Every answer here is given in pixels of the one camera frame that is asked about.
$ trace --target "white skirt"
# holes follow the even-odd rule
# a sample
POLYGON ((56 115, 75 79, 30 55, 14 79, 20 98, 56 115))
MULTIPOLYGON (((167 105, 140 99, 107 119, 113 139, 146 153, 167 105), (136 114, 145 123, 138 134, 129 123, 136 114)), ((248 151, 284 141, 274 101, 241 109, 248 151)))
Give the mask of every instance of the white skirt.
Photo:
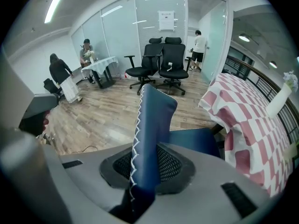
POLYGON ((79 88, 73 82, 71 77, 68 77, 65 81, 63 81, 60 84, 60 87, 62 88, 65 98, 69 103, 74 102, 78 98, 79 88))

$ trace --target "flowers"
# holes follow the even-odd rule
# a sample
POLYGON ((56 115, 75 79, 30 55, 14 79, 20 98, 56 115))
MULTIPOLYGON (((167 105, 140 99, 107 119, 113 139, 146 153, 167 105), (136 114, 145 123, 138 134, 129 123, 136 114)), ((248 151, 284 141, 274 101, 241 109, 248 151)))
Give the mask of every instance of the flowers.
POLYGON ((285 83, 292 91, 296 92, 298 89, 298 79, 294 75, 294 71, 292 70, 290 72, 284 73, 284 75, 285 75, 284 77, 285 83))
POLYGON ((93 50, 88 50, 85 54, 84 57, 85 58, 90 58, 91 56, 94 55, 94 51, 93 50))

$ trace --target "man in white shirt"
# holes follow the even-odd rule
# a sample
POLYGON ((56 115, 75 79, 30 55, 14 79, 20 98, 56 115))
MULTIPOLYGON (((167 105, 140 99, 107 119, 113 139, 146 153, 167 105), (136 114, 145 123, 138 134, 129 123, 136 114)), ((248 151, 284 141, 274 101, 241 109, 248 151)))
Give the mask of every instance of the man in white shirt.
POLYGON ((204 57, 204 52, 206 50, 206 38, 201 35, 201 31, 199 30, 195 31, 195 34, 195 48, 192 52, 191 67, 189 70, 196 70, 198 67, 199 71, 201 71, 199 65, 202 63, 202 58, 204 57))

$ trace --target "person sitting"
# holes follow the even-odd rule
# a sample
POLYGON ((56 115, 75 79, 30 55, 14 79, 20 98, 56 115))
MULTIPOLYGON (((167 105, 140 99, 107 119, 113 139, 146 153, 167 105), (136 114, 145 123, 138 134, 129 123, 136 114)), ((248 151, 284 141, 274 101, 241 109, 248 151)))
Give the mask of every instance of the person sitting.
POLYGON ((53 80, 62 88, 64 96, 69 103, 74 102, 76 99, 78 101, 82 100, 82 97, 79 96, 79 88, 71 79, 73 77, 72 71, 54 53, 50 55, 49 70, 53 80))
MULTIPOLYGON (((93 46, 90 44, 89 39, 85 39, 83 42, 83 47, 80 50, 80 63, 82 68, 89 66, 91 64, 90 58, 84 56, 84 54, 89 50, 93 50, 93 46)), ((85 74, 85 76, 88 79, 89 83, 94 84, 93 78, 90 75, 90 71, 88 71, 88 74, 85 74)))

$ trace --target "woman in black top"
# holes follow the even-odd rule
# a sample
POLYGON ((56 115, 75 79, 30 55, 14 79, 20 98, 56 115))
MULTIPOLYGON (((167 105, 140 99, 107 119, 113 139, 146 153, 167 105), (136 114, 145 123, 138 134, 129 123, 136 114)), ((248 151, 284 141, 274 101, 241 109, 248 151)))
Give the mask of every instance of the woman in black top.
POLYGON ((50 55, 49 70, 51 76, 53 77, 53 80, 55 80, 55 82, 61 86, 65 98, 69 103, 72 103, 76 99, 78 101, 82 100, 82 97, 79 96, 79 89, 77 85, 71 79, 73 75, 70 68, 67 66, 67 64, 65 64, 63 60, 59 59, 54 53, 50 55))

